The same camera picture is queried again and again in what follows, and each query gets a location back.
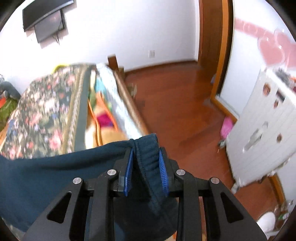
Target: green blanket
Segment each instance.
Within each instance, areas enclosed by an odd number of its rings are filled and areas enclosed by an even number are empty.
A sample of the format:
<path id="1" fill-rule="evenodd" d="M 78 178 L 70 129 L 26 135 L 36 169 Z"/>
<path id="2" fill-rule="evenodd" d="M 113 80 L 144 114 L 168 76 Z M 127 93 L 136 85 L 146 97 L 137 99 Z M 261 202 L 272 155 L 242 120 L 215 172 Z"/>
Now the green blanket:
<path id="1" fill-rule="evenodd" d="M 4 129 L 10 117 L 10 114 L 16 109 L 17 100 L 8 98 L 5 104 L 0 108 L 0 131 Z"/>

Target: bed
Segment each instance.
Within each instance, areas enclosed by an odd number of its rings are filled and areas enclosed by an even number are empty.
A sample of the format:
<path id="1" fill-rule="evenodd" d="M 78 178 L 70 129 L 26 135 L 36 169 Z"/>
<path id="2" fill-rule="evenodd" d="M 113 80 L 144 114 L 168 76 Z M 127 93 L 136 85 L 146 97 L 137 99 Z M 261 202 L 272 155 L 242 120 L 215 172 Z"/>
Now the bed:
<path id="1" fill-rule="evenodd" d="M 103 87 L 96 86 L 97 79 L 102 80 Z M 98 87 L 103 96 L 97 92 L 92 96 L 91 86 Z M 95 103 L 103 101 L 101 110 L 109 119 L 113 118 L 113 132 L 107 126 L 109 131 L 103 133 L 91 106 L 93 97 Z M 11 160 L 36 158 L 147 134 L 149 131 L 124 82 L 123 68 L 118 67 L 115 56 L 110 56 L 108 64 L 59 66 L 52 74 L 34 80 L 1 132 L 0 149 Z M 0 218 L 1 233 L 9 240 L 20 240 L 24 233 L 4 222 Z"/>

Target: pink object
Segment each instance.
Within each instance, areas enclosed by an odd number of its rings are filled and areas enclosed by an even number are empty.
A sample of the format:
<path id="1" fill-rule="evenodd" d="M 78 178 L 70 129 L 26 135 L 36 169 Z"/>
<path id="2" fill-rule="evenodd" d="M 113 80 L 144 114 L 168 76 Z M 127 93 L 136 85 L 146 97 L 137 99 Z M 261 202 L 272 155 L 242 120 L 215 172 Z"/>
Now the pink object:
<path id="1" fill-rule="evenodd" d="M 235 18 L 237 31 L 258 38 L 258 48 L 267 66 L 284 64 L 288 69 L 296 69 L 296 44 L 291 43 L 287 34 L 279 29 L 270 32 L 256 24 Z"/>
<path id="2" fill-rule="evenodd" d="M 222 139 L 226 139 L 226 137 L 228 136 L 228 134 L 230 133 L 230 131 L 233 128 L 233 122 L 231 120 L 230 117 L 225 117 L 224 121 L 223 121 L 223 125 L 222 128 L 220 130 L 220 135 L 222 137 Z"/>
<path id="3" fill-rule="evenodd" d="M 107 114 L 102 114 L 96 117 L 101 127 L 113 126 L 113 123 Z"/>
<path id="4" fill-rule="evenodd" d="M 267 66 L 282 64 L 285 61 L 285 52 L 276 44 L 274 37 L 258 39 L 258 48 Z"/>

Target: door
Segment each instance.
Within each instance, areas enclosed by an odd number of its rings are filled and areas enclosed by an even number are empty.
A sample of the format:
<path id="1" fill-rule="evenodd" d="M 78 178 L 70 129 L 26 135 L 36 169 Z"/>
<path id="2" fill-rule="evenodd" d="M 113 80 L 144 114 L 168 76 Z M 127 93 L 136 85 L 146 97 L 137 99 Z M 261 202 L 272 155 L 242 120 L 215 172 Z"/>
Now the door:
<path id="1" fill-rule="evenodd" d="M 217 71 L 222 40 L 222 0 L 200 0 L 199 63 L 213 76 Z"/>

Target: magenta cloth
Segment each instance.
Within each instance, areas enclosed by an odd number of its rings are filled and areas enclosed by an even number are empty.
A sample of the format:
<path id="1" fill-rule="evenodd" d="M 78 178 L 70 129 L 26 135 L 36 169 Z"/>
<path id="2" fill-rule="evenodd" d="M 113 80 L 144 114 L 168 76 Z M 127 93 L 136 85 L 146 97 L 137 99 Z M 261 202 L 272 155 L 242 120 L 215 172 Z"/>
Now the magenta cloth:
<path id="1" fill-rule="evenodd" d="M 231 118 L 225 117 L 221 131 L 220 131 L 220 135 L 224 140 L 226 139 L 226 137 L 228 136 L 228 134 L 230 133 L 232 128 L 233 128 L 233 122 L 232 122 Z"/>
<path id="2" fill-rule="evenodd" d="M 96 117 L 101 127 L 113 126 L 113 123 L 109 116 L 105 113 Z"/>

